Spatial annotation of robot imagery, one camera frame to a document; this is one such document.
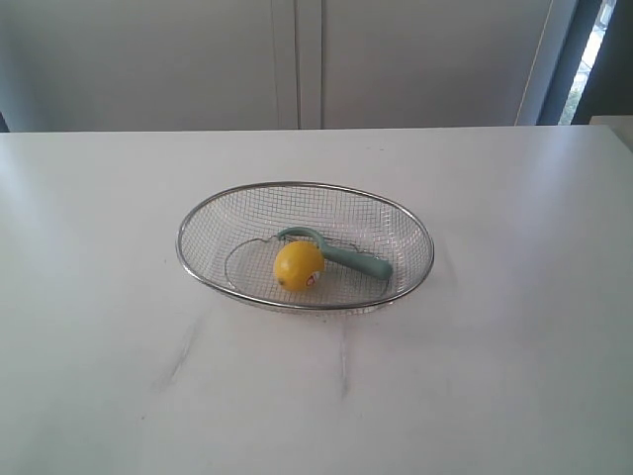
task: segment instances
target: table surface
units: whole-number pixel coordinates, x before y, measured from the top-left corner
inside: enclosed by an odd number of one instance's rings
[[[429,278],[342,319],[185,274],[195,204],[283,179],[409,207]],[[630,475],[632,210],[604,127],[0,137],[0,471]]]

